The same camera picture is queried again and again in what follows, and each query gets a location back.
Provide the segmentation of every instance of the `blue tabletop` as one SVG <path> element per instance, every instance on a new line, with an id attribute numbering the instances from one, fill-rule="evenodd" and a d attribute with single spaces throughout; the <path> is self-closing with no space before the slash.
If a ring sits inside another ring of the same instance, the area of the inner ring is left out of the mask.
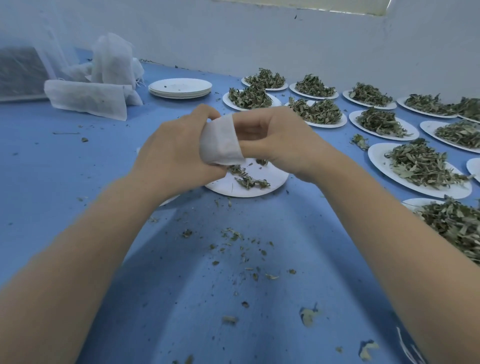
<path id="1" fill-rule="evenodd" d="M 202 78 L 213 84 L 212 92 L 198 99 L 169 100 L 141 86 L 138 92 L 145 104 L 128 107 L 127 121 L 54 109 L 48 101 L 0 105 L 0 283 L 72 223 L 103 187 L 125 175 L 136 148 L 162 122 L 200 103 L 222 114 L 233 112 L 221 97 L 229 87 L 242 87 L 240 77 L 156 64 L 144 68 L 147 85 L 164 78 Z M 274 95 L 285 103 L 292 93 Z M 342 96 L 335 103 L 346 115 L 363 109 Z M 401 107 L 395 113 L 417 127 L 428 119 Z M 368 137 L 370 144 L 388 140 L 350 122 L 338 129 L 314 130 L 398 200 L 426 197 L 382 175 L 366 152 L 349 143 L 355 133 Z M 448 161 L 467 173 L 465 163 L 475 154 L 421 130 L 420 135 L 438 151 L 447 151 Z M 82 143 L 82 137 L 88 142 Z M 480 191 L 476 181 L 472 184 L 472 195 L 462 200 L 471 205 Z M 371 351 L 372 363 L 410 363 L 396 327 L 406 338 L 408 334 L 314 185 L 291 176 L 274 193 L 231 198 L 231 205 L 202 187 L 153 213 L 113 280 L 79 363 L 183 363 L 191 354 L 195 363 L 359 363 L 360 343 L 367 340 L 380 346 Z M 222 237 L 228 227 L 245 240 Z M 187 239 L 181 236 L 186 229 L 193 231 Z M 226 249 L 210 250 L 210 244 Z M 242 253 L 248 263 L 243 263 Z M 258 281 L 245 267 L 260 270 Z M 279 278 L 269 280 L 265 273 Z M 315 305 L 319 315 L 307 328 L 299 311 Z M 239 321 L 235 326 L 222 324 L 224 315 Z"/>

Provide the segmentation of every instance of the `white wall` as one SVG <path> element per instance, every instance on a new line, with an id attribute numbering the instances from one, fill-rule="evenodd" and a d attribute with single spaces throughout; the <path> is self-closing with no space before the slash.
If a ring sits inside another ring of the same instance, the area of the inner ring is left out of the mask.
<path id="1" fill-rule="evenodd" d="M 75 45 L 108 31 L 165 65 L 244 76 L 258 67 L 291 81 L 319 75 L 394 97 L 480 97 L 480 1 L 398 0 L 385 17 L 211 0 L 63 0 Z"/>

